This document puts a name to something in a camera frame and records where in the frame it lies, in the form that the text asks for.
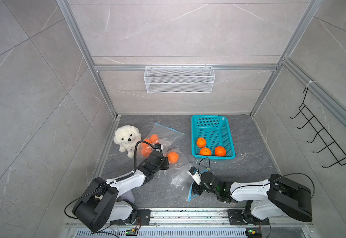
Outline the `clear zip-top bag blue seal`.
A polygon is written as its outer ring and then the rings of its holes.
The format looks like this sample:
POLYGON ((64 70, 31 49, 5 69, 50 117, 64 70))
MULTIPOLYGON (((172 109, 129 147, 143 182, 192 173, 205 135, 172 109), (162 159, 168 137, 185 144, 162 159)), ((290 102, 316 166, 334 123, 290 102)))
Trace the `clear zip-top bag blue seal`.
POLYGON ((170 187, 176 194, 180 195, 184 200, 191 201, 197 195, 192 193, 193 178, 188 174, 188 170, 194 165, 191 164, 186 156, 180 151, 179 148, 171 149, 175 151, 179 156, 179 160, 175 164, 169 163, 167 170, 160 170, 157 173, 159 180, 170 187))

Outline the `orange three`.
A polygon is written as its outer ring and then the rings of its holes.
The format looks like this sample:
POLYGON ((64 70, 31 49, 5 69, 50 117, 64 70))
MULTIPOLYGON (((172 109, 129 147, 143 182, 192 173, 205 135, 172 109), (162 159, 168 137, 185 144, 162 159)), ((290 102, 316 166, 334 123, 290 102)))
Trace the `orange three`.
POLYGON ((196 145, 199 148, 204 148, 207 145, 207 141, 205 138, 203 137, 199 137, 196 141, 196 145))

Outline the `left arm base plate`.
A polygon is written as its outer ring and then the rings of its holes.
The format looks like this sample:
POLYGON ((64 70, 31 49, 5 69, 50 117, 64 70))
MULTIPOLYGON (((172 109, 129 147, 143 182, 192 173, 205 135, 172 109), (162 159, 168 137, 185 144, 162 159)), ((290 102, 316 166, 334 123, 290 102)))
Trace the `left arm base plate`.
POLYGON ((111 224, 120 226, 149 226, 151 219, 150 209, 140 209, 133 212, 126 220, 111 221, 111 224))

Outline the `orange two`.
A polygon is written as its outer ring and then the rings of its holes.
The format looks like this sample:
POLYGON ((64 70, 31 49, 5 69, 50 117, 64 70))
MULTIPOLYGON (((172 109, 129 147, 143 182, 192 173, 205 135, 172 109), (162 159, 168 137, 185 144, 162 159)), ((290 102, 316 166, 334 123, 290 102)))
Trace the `orange two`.
POLYGON ((203 147, 201 148, 200 152, 199 152, 199 155, 201 156, 211 156, 212 155, 212 151, 207 148, 207 147, 203 147))

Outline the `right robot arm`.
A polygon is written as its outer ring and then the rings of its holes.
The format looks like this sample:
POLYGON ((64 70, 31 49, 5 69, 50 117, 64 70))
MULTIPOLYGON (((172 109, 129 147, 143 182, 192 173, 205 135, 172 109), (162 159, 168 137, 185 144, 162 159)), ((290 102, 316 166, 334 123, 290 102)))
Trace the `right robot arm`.
POLYGON ((199 173, 195 168, 188 174, 194 180, 191 192, 195 195, 208 192, 225 204, 245 202, 242 216, 247 224, 285 215, 306 223, 313 220, 311 190, 287 175, 271 174, 266 180, 240 183, 222 181, 210 171, 199 173))

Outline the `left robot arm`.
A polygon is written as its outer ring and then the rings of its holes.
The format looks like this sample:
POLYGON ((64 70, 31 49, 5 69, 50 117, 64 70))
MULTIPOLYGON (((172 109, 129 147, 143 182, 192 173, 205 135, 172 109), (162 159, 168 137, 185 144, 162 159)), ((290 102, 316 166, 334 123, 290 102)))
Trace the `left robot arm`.
POLYGON ((98 232, 107 222, 123 221, 133 224, 137 206, 127 198, 121 198, 132 189, 151 181, 160 170, 169 168, 169 159, 159 150, 153 150, 149 157, 134 169, 115 179, 95 178, 76 199, 72 209, 75 218, 90 231, 98 232))

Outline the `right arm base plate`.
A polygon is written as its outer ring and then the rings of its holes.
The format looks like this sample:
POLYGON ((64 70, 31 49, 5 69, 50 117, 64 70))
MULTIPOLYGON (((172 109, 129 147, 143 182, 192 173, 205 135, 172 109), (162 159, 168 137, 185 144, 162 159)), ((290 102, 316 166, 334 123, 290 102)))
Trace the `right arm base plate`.
POLYGON ((240 226, 240 225, 270 225, 270 221, 268 218, 264 220, 260 220, 255 218, 249 213, 244 214, 243 209, 229 209, 227 210, 227 217, 229 220, 229 224, 232 226, 240 226))

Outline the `orange four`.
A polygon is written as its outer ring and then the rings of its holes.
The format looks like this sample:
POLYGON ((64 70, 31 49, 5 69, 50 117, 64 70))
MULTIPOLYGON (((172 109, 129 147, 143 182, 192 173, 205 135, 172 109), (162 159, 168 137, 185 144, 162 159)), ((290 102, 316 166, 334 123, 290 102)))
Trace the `orange four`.
POLYGON ((167 154, 168 157, 168 161, 170 164, 175 164, 178 162, 180 156, 175 152, 175 151, 171 151, 167 154))

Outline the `orange one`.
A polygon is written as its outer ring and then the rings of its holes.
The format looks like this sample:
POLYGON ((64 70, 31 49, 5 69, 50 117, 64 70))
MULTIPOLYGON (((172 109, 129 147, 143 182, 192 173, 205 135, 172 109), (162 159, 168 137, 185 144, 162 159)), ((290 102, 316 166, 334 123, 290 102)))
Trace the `orange one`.
POLYGON ((225 157, 227 155, 227 151, 224 147, 218 146, 215 148, 214 155, 218 157, 225 157))

